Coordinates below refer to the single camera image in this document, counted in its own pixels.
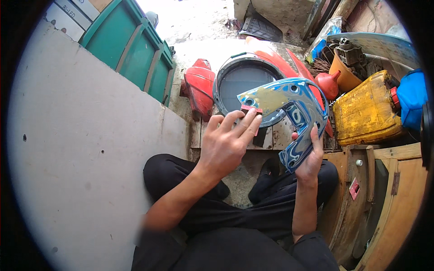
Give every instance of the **black pants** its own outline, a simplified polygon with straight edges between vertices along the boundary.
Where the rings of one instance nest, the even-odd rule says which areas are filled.
[[[170,154],[151,157],[143,169],[146,189],[154,201],[177,186],[193,170],[196,163]],[[326,203],[338,183],[336,167],[323,160],[318,174],[317,206]],[[273,240],[291,234],[297,182],[295,174],[283,174],[277,178],[260,176],[252,188],[250,198],[255,205],[239,209],[224,203],[219,191],[225,186],[220,181],[187,212],[179,227],[188,236],[219,228],[238,227],[257,229]]]

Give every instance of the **person's right hand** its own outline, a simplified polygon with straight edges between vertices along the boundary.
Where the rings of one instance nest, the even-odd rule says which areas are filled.
[[[244,117],[232,129],[236,119]],[[210,185],[217,183],[233,171],[246,153],[246,147],[255,136],[262,121],[256,116],[256,109],[247,114],[236,110],[227,114],[211,117],[201,143],[201,157],[194,171],[200,172]]]
[[[291,137],[295,140],[298,138],[298,134],[293,133]],[[313,150],[296,169],[297,181],[308,185],[318,182],[318,172],[321,168],[322,157],[324,154],[322,150],[322,137],[318,138],[318,127],[316,125],[314,125],[310,131],[310,139],[312,140]]]

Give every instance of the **hole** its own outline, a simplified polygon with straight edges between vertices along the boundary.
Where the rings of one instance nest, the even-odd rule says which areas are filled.
[[[253,104],[253,100],[252,99],[247,99],[246,100],[246,105],[252,106],[252,104]]]

